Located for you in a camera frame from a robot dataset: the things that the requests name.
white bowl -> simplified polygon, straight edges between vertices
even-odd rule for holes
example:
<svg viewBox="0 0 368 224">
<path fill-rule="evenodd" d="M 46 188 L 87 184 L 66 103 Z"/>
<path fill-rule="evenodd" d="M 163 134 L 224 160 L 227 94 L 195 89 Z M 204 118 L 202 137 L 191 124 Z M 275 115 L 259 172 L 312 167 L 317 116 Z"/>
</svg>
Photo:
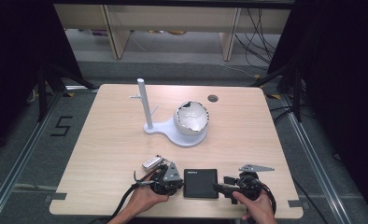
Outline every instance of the white bowl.
<svg viewBox="0 0 368 224">
<path fill-rule="evenodd" d="M 179 106 L 173 117 L 178 131 L 186 135 L 204 132 L 209 121 L 206 108 L 194 101 L 188 101 Z"/>
</svg>

person's right hand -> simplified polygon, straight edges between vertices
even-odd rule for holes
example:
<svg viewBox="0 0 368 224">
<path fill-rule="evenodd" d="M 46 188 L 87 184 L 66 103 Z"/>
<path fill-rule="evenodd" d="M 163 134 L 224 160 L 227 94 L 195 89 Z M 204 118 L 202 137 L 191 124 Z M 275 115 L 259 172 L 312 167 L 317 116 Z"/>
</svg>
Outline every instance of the person's right hand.
<svg viewBox="0 0 368 224">
<path fill-rule="evenodd" d="M 256 201 L 251 201 L 245 195 L 237 191 L 233 192 L 233 196 L 248 209 L 248 212 L 242 216 L 243 220 L 248 220 L 250 217 L 253 217 L 258 224 L 276 224 L 271 201 L 265 190 L 260 192 L 260 196 Z"/>
</svg>

wooden desk in background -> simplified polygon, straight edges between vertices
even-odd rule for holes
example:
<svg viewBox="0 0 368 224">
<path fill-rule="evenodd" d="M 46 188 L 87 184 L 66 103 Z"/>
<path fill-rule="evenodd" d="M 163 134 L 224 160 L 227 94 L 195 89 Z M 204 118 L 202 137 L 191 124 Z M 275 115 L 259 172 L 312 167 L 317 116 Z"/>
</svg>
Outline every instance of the wooden desk in background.
<svg viewBox="0 0 368 224">
<path fill-rule="evenodd" d="M 139 93 L 138 86 L 103 85 L 57 189 L 66 197 L 52 201 L 52 214 L 111 215 L 134 183 L 134 171 L 144 175 L 141 164 L 159 154 L 175 162 L 182 178 L 187 168 L 215 168 L 222 182 L 226 175 L 238 177 L 238 168 L 247 163 L 273 167 L 273 172 L 258 175 L 275 195 L 276 217 L 303 215 L 302 207 L 289 206 L 289 201 L 299 198 L 261 89 L 158 85 L 146 85 L 146 89 L 151 110 L 159 106 L 152 117 L 155 122 L 170 119 L 186 101 L 203 104 L 210 114 L 205 140 L 183 148 L 164 135 L 147 135 L 143 106 L 129 98 Z M 209 102 L 209 95 L 218 96 L 218 101 Z M 216 200 L 186 199 L 181 189 L 140 217 L 237 219 L 245 212 L 245 206 L 233 205 L 221 194 Z"/>
</svg>

white vertical post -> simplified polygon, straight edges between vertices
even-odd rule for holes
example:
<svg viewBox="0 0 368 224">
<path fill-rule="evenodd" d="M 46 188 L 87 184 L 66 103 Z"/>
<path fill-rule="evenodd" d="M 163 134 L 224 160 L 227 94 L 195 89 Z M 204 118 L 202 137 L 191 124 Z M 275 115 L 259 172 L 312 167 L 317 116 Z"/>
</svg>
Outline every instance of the white vertical post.
<svg viewBox="0 0 368 224">
<path fill-rule="evenodd" d="M 147 125 L 152 129 L 151 112 L 149 111 L 149 98 L 147 97 L 146 84 L 143 78 L 137 79 L 138 89 L 140 89 L 141 102 L 143 103 L 144 113 L 146 114 Z"/>
</svg>

desk leg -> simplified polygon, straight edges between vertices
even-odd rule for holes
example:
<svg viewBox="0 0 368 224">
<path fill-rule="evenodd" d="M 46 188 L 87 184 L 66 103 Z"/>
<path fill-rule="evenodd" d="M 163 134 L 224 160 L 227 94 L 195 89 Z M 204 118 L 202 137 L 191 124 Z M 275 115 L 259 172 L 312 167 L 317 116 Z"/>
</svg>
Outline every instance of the desk leg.
<svg viewBox="0 0 368 224">
<path fill-rule="evenodd" d="M 231 55 L 234 47 L 234 35 L 236 34 L 236 27 L 239 23 L 240 8 L 235 8 L 232 20 L 232 31 L 230 33 L 219 33 L 219 42 L 221 43 L 222 57 L 225 62 L 231 60 Z"/>
<path fill-rule="evenodd" d="M 115 18 L 114 13 L 110 13 L 108 5 L 102 5 L 101 8 L 105 14 L 106 30 L 113 56 L 115 59 L 120 59 L 125 50 L 131 31 L 120 29 L 120 20 Z"/>
</svg>

